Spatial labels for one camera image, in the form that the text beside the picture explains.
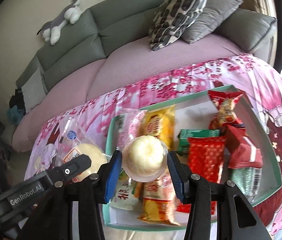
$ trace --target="plush toy tail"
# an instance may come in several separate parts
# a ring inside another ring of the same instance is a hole
[[[78,6],[80,4],[80,0],[72,0],[72,4]]]

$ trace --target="gray and white plush toy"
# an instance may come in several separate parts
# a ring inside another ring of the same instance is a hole
[[[54,45],[58,42],[61,36],[61,29],[68,25],[68,23],[75,24],[82,11],[78,7],[80,1],[72,0],[72,3],[65,7],[62,12],[52,21],[44,23],[41,29],[37,32],[46,41]]]

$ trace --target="blue gripper pad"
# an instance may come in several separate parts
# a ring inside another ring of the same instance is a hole
[[[170,176],[171,176],[171,179],[172,179],[174,191],[176,192],[176,196],[182,202],[183,199],[185,198],[184,184],[183,184],[183,181],[181,179],[181,176],[180,176],[179,171],[177,169],[177,165],[175,163],[175,160],[174,160],[171,152],[168,153],[168,169],[169,169],[169,173],[170,173]]]
[[[109,172],[108,179],[105,184],[105,203],[108,203],[110,199],[114,196],[115,187],[118,183],[119,175],[121,173],[122,164],[122,153],[120,151],[115,151],[109,164],[113,164]]]

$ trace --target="blue logo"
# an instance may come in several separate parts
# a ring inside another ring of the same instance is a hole
[[[69,132],[68,132],[68,138],[69,138],[70,140],[74,140],[76,137],[77,137],[77,134],[76,134],[75,131],[69,131]]]

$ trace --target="dark red snack package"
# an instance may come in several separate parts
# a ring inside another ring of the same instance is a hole
[[[188,165],[193,173],[199,174],[209,182],[220,183],[225,136],[208,138],[188,138],[190,143]],[[177,211],[190,212],[190,204],[180,204]],[[214,215],[216,203],[211,202],[211,214]]]
[[[226,93],[209,90],[208,95],[214,106],[218,109],[218,114],[210,122],[209,129],[220,129],[225,125],[232,125],[237,128],[245,127],[233,111],[243,92]]]
[[[260,149],[254,146],[245,131],[229,125],[226,128],[226,138],[226,147],[231,153],[228,168],[262,168]]]

